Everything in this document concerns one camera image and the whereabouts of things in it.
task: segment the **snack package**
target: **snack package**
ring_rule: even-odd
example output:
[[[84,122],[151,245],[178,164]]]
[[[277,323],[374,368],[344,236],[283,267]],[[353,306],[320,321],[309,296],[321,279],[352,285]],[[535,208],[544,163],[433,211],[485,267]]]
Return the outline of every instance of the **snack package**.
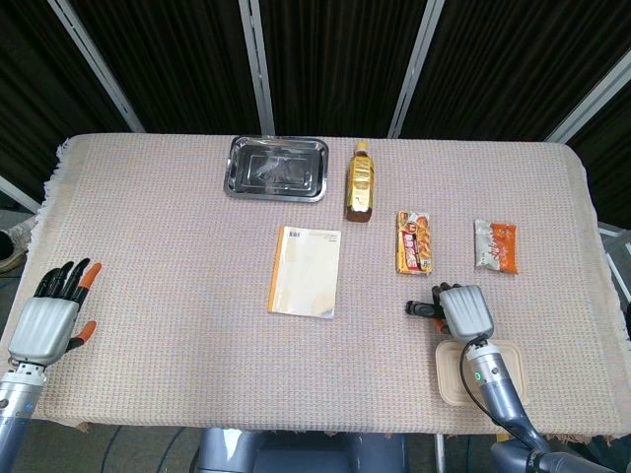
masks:
[[[517,274],[515,242],[517,227],[513,224],[475,221],[475,266]]]
[[[396,271],[404,274],[430,274],[432,247],[430,216],[401,210],[396,215]]]

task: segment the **yellow notebook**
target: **yellow notebook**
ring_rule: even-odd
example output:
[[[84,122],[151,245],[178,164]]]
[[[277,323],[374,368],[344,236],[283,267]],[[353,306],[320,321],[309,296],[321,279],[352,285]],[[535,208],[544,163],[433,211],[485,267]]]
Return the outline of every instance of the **yellow notebook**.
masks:
[[[340,238],[338,231],[281,227],[267,310],[332,318]]]

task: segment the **stainless steel tray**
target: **stainless steel tray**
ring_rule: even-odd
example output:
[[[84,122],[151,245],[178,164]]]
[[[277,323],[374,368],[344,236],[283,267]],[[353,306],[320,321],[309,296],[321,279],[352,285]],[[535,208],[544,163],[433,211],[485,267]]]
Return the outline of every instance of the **stainless steel tray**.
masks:
[[[238,136],[224,189],[243,199],[317,202],[326,191],[328,147],[314,138]]]

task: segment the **floor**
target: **floor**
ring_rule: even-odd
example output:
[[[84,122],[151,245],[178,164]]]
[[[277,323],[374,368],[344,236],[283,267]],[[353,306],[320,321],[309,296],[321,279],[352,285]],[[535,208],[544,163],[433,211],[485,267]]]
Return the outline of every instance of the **floor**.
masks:
[[[28,216],[0,210],[0,229],[9,228]],[[22,268],[17,268],[0,275],[0,328],[4,327],[8,317],[21,273]],[[89,431],[83,433],[50,422],[33,421],[14,472],[185,473],[198,447],[200,435],[199,429],[191,428],[120,428],[105,425],[91,425]],[[446,439],[448,471],[492,471],[489,448],[494,441],[492,436]],[[631,439],[617,440],[613,445],[595,439],[590,445],[582,447],[582,454],[624,473],[631,459]],[[409,436],[409,457],[412,473],[435,472],[433,436]]]

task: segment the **pink woven tablecloth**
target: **pink woven tablecloth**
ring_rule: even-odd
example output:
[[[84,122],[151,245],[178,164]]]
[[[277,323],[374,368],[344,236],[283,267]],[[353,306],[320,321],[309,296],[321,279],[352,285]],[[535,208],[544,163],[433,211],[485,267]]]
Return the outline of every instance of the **pink woven tablecloth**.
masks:
[[[477,284],[496,336],[525,355],[528,413],[543,432],[631,432],[631,355],[585,172],[567,147],[369,140],[368,224],[343,218],[356,139],[324,138],[316,204],[232,199],[232,137],[78,136],[46,185],[29,261],[2,339],[48,269],[103,263],[77,325],[89,343],[51,367],[37,415],[67,424],[496,432],[440,397],[445,336],[405,315],[442,281]],[[395,272],[399,209],[431,215],[435,271]],[[473,221],[518,226],[517,276],[473,266]],[[267,313],[278,228],[340,230],[335,318]]]

